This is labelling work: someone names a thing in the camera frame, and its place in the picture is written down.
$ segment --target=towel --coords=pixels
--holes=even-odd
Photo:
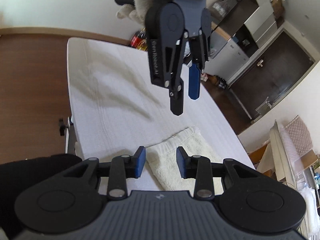
[[[176,162],[178,146],[183,146],[189,156],[205,156],[215,163],[222,163],[223,159],[205,141],[197,127],[189,127],[166,141],[147,148],[147,161],[164,190],[189,190],[193,195],[196,180],[181,178]],[[222,194],[221,178],[213,178],[213,183],[215,195]]]

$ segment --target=wooden baseboard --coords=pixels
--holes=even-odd
[[[0,29],[0,35],[5,34],[55,34],[69,37],[86,38],[91,40],[106,41],[110,43],[128,46],[129,40],[112,37],[108,35],[84,32],[71,29],[49,28],[49,27],[13,27]]]

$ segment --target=silver screw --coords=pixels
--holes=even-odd
[[[123,197],[125,194],[123,189],[115,188],[109,191],[111,197]]]
[[[212,196],[212,192],[210,190],[207,190],[207,189],[201,189],[197,192],[197,195],[199,197],[203,197],[203,198],[206,198],[206,197],[211,197]]]

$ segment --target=cabinet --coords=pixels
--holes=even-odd
[[[233,39],[229,39],[227,44],[215,58],[206,62],[204,72],[210,75],[218,75],[221,78],[228,80],[248,60],[248,56],[240,49]]]

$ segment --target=gloved hand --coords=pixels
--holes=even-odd
[[[135,7],[131,4],[121,6],[116,16],[119,19],[129,18],[138,24],[144,26],[146,13],[152,5],[153,0],[134,0]]]

